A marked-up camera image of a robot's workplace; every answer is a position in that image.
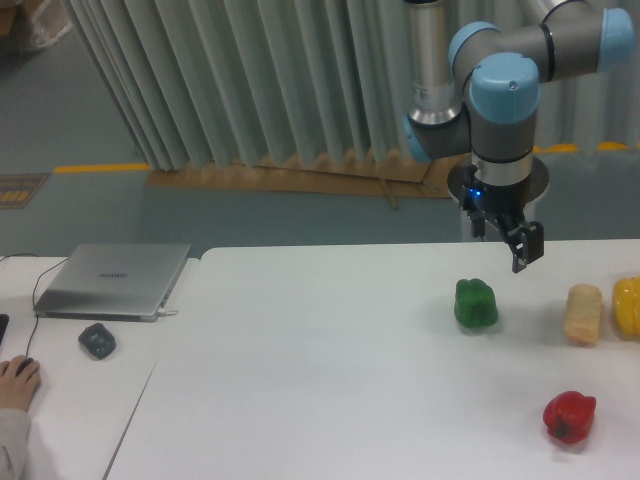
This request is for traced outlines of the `grey sleeved forearm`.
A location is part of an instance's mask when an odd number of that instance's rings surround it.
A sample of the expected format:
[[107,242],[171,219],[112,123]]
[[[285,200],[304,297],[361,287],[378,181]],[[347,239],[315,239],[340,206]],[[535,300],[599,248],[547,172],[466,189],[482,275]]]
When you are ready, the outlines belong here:
[[1,409],[1,478],[21,479],[28,456],[31,418],[15,408]]

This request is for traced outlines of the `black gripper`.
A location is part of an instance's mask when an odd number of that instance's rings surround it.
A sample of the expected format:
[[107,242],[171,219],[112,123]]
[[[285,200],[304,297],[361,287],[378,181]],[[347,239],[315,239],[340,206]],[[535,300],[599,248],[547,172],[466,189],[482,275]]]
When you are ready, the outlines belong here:
[[524,216],[530,177],[518,183],[495,186],[476,177],[478,168],[462,169],[461,207],[471,222],[473,238],[483,238],[488,221],[500,233],[512,254],[512,272],[517,274],[544,255],[544,227]]

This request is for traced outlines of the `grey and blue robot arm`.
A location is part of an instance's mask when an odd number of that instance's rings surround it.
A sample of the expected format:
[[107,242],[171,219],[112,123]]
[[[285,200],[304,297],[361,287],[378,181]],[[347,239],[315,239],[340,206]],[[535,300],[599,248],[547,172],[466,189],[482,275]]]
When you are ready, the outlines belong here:
[[453,30],[449,1],[409,1],[414,99],[404,117],[412,157],[459,156],[447,178],[473,237],[495,229],[520,272],[544,253],[543,226],[526,206],[548,187],[534,155],[541,87],[610,71],[633,55],[636,31],[622,8],[586,1],[524,1],[528,25],[502,32],[485,21]]

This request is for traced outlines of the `person's hand on mouse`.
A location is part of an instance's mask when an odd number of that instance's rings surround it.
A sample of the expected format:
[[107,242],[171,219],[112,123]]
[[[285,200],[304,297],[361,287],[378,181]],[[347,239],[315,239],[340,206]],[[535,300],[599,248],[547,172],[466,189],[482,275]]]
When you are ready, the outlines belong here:
[[41,374],[40,364],[34,360],[19,377],[15,376],[17,367],[26,358],[29,357],[19,355],[9,361],[1,362],[1,408],[29,411],[33,397],[41,383]]

